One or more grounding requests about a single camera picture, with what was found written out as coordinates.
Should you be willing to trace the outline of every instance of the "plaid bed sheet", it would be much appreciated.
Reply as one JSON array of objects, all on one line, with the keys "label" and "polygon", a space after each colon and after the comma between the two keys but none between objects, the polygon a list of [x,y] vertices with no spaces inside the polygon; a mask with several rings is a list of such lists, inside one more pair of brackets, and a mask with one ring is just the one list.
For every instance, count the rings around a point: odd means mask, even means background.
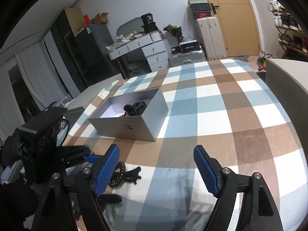
[{"label": "plaid bed sheet", "polygon": [[[169,113],[156,142],[99,136],[88,121],[104,99],[161,88]],[[284,230],[307,214],[307,162],[297,133],[276,97],[244,62],[199,62],[118,81],[103,89],[71,129],[66,145],[89,145],[104,154],[120,148],[127,170],[141,166],[137,185],[111,189],[123,202],[104,211],[112,230],[202,230],[216,198],[193,160],[202,144],[235,173],[260,172],[280,211]],[[228,230],[235,230],[238,194]]]}]

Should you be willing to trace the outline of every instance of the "white wall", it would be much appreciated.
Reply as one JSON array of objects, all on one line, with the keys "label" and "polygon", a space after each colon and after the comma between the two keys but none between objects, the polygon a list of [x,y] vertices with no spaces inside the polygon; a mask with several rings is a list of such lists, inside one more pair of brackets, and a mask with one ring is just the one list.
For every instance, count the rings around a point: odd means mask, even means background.
[{"label": "white wall", "polygon": [[281,58],[284,51],[278,44],[279,32],[274,24],[273,13],[268,10],[267,4],[272,0],[251,0],[255,5],[255,15],[257,18],[262,50],[273,54],[276,58]]},{"label": "white wall", "polygon": [[[195,21],[191,9],[187,8],[187,0],[76,0],[73,7],[80,7],[90,18],[109,12],[107,27],[114,40],[119,26],[146,13],[153,14],[160,30],[168,24],[180,25],[184,37],[194,38]],[[168,33],[166,37],[171,46],[177,45],[176,38]]]}]

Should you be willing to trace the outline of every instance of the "white curtain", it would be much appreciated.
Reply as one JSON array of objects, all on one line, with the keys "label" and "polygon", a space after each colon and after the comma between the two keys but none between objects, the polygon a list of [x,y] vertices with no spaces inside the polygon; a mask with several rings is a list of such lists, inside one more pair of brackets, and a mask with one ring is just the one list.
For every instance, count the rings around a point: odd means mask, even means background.
[{"label": "white curtain", "polygon": [[14,133],[16,128],[25,123],[7,70],[7,67],[12,67],[15,64],[16,61],[13,57],[0,66],[0,137],[2,141],[6,140],[8,136]]},{"label": "white curtain", "polygon": [[15,58],[21,75],[40,110],[67,96],[52,68],[43,41],[23,49],[15,55]]}]

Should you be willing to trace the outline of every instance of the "refrigerator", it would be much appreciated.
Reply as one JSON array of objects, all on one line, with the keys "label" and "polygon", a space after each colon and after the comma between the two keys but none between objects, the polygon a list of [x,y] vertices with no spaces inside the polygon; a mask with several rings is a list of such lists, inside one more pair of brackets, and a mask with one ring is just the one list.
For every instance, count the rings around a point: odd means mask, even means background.
[{"label": "refrigerator", "polygon": [[106,24],[90,24],[75,37],[86,65],[83,77],[88,86],[120,74],[117,61],[111,61],[106,46],[114,43]]}]

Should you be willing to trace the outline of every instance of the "desk drawer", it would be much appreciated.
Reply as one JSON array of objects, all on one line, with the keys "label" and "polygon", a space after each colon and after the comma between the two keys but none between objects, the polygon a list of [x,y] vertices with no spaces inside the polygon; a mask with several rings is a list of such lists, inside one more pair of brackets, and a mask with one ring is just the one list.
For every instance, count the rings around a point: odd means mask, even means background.
[{"label": "desk drawer", "polygon": [[119,47],[118,49],[115,49],[114,51],[109,53],[109,57],[111,60],[116,59],[122,55],[125,55],[129,52],[129,49],[127,45],[124,45],[122,47]]},{"label": "desk drawer", "polygon": [[158,41],[154,44],[143,47],[142,51],[143,51],[145,56],[154,55],[154,54],[166,51],[167,50],[166,44],[167,44],[167,40]]},{"label": "desk drawer", "polygon": [[152,65],[150,65],[150,68],[151,68],[152,72],[167,69],[167,68],[169,68],[168,61],[161,61],[159,63],[152,64]]},{"label": "desk drawer", "polygon": [[148,44],[151,44],[153,41],[152,41],[152,38],[150,35],[146,35],[146,36],[142,36],[136,40],[133,40],[131,42],[129,42],[127,44],[128,48],[130,51],[133,51],[137,48],[140,48],[140,47],[143,47],[143,46],[146,46]]},{"label": "desk drawer", "polygon": [[167,61],[168,57],[169,55],[167,51],[164,51],[164,52],[161,52],[155,55],[147,56],[147,62],[149,63],[149,65],[152,65],[152,64],[159,63],[161,61]]},{"label": "desk drawer", "polygon": [[157,41],[162,40],[164,35],[161,32],[155,32],[153,34],[150,34],[150,36],[151,36],[153,42],[157,42]]}]

